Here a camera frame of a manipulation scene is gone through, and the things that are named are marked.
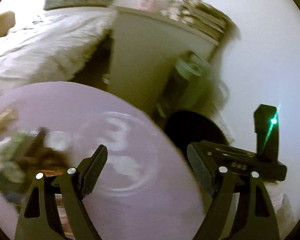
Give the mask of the black round trash bin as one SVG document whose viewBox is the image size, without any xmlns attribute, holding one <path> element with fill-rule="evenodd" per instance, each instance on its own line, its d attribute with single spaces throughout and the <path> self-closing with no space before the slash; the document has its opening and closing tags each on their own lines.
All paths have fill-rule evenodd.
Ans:
<svg viewBox="0 0 300 240">
<path fill-rule="evenodd" d="M 171 113 L 165 121 L 163 131 L 183 155 L 186 155 L 188 145 L 193 142 L 208 141 L 229 145 L 225 134 L 211 119 L 185 109 Z"/>
</svg>

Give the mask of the green slim appliance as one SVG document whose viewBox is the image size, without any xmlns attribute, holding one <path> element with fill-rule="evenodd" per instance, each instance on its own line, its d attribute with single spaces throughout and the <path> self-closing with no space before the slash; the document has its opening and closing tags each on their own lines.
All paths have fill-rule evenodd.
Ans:
<svg viewBox="0 0 300 240">
<path fill-rule="evenodd" d="M 158 97 L 159 115 L 166 118 L 178 109 L 191 110 L 205 91 L 210 70 L 210 64 L 194 51 L 188 50 L 181 54 Z"/>
</svg>

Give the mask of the lilac tablecloth round table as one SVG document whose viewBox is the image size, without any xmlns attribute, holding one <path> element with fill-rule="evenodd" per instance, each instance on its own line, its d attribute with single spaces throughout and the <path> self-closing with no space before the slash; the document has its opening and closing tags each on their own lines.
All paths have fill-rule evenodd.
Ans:
<svg viewBox="0 0 300 240">
<path fill-rule="evenodd" d="M 102 90 L 72 82 L 5 92 L 15 128 L 47 127 L 71 137 L 71 166 L 108 148 L 108 161 L 84 205 L 103 239 L 192 239 L 204 218 L 196 180 L 181 153 L 142 111 Z"/>
</svg>

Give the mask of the white bedside cabinet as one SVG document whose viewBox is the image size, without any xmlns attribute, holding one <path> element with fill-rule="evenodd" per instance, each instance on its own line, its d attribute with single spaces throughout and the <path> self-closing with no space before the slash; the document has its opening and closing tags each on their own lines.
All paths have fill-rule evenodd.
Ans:
<svg viewBox="0 0 300 240">
<path fill-rule="evenodd" d="M 191 50 L 209 59 L 219 43 L 168 17 L 116 7 L 108 92 L 151 115 L 177 58 Z"/>
</svg>

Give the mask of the bed with white duvet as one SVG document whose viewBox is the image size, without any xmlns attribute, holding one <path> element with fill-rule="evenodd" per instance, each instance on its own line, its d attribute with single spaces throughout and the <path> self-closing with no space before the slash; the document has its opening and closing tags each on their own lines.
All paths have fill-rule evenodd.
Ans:
<svg viewBox="0 0 300 240">
<path fill-rule="evenodd" d="M 106 38 L 116 11 L 59 12 L 0 37 L 0 96 L 32 83 L 71 80 Z"/>
</svg>

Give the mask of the wooden bed footboard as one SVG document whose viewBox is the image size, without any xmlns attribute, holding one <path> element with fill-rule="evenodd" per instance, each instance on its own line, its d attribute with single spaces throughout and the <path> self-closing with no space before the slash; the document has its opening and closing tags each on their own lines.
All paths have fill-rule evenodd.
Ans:
<svg viewBox="0 0 300 240">
<path fill-rule="evenodd" d="M 15 13 L 7 11 L 0 14 L 0 38 L 7 35 L 8 31 L 15 26 Z"/>
</svg>

